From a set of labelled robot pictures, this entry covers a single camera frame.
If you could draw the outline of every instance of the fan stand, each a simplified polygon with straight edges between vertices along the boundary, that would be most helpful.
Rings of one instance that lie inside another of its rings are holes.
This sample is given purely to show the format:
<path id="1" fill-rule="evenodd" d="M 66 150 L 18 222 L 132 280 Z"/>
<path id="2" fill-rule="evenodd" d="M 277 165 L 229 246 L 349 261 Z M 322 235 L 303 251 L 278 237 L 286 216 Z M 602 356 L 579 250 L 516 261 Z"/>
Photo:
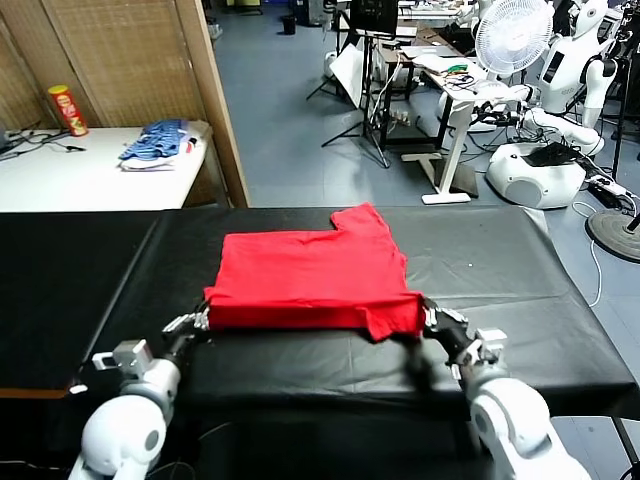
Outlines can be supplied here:
<path id="1" fill-rule="evenodd" d="M 622 260 L 640 263 L 640 214 L 627 222 L 622 213 L 598 212 L 585 221 L 591 239 L 602 249 Z"/>

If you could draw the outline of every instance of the red can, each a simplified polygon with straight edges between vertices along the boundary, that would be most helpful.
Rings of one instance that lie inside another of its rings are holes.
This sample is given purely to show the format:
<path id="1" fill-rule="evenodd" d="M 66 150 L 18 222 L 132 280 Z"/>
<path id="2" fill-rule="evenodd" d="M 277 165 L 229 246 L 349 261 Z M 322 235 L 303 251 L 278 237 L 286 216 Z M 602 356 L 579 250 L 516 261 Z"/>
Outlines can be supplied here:
<path id="1" fill-rule="evenodd" d="M 54 85 L 49 89 L 49 94 L 53 97 L 53 101 L 64 117 L 64 121 L 71 131 L 71 135 L 81 137 L 89 133 L 87 122 L 84 121 L 82 113 L 78 110 L 68 86 Z"/>

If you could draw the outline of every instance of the white fan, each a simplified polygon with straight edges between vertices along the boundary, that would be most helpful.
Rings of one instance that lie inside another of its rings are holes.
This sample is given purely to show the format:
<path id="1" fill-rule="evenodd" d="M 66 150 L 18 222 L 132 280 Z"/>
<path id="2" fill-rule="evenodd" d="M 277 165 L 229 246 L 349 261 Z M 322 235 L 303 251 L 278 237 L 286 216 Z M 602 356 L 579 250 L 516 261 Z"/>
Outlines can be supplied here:
<path id="1" fill-rule="evenodd" d="M 489 79 L 509 76 L 535 62 L 553 32 L 553 10 L 544 0 L 497 0 L 476 33 L 476 54 Z"/>

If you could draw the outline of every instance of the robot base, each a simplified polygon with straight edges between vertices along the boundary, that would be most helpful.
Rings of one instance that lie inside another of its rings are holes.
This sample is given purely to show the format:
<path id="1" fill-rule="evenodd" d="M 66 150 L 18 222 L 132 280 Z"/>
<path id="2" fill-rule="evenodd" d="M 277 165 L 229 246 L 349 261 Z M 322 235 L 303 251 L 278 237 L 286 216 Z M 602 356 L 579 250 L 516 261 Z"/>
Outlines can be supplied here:
<path id="1" fill-rule="evenodd" d="M 506 200 L 525 207 L 568 206 L 580 190 L 585 171 L 576 163 L 534 167 L 523 157 L 542 145 L 502 145 L 489 160 L 485 178 Z"/>

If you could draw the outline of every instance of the floor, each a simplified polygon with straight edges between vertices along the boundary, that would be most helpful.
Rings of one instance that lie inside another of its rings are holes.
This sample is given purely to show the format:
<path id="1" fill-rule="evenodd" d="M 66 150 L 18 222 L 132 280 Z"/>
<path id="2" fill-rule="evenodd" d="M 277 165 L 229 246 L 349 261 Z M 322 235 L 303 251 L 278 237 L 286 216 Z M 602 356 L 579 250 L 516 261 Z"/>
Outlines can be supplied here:
<path id="1" fill-rule="evenodd" d="M 323 38 L 319 28 L 298 26 L 295 36 L 284 36 L 279 16 L 285 11 L 266 7 L 265 15 L 221 15 L 224 34 L 216 43 L 222 76 L 240 157 L 255 207 L 348 206 L 364 201 L 375 205 L 422 205 L 420 197 L 432 192 L 417 164 L 389 155 L 391 168 L 381 168 L 372 147 L 361 139 L 339 140 L 327 148 L 320 144 L 357 122 L 360 113 L 342 101 L 319 93 L 305 97 L 322 81 L 325 52 L 335 45 L 333 33 Z M 433 131 L 438 92 L 421 89 L 400 109 L 419 112 L 425 128 Z M 607 144 L 596 161 L 610 165 L 614 142 L 612 127 L 604 125 Z M 476 136 L 488 143 L 492 135 Z M 477 152 L 468 144 L 468 154 Z M 618 181 L 640 193 L 640 145 L 625 140 Z M 476 170 L 486 169 L 488 155 L 472 159 Z M 477 174 L 477 204 L 503 203 Z M 590 194 L 576 200 L 598 206 Z M 584 219 L 572 209 L 546 212 L 554 244 L 565 268 L 585 299 L 596 296 L 598 275 L 584 232 Z M 636 380 L 640 378 L 640 266 L 614 258 L 596 247 L 602 267 L 602 298 L 593 308 Z M 568 448 L 593 478 L 615 479 L 624 470 L 625 456 L 615 441 L 608 419 L 554 420 Z"/>

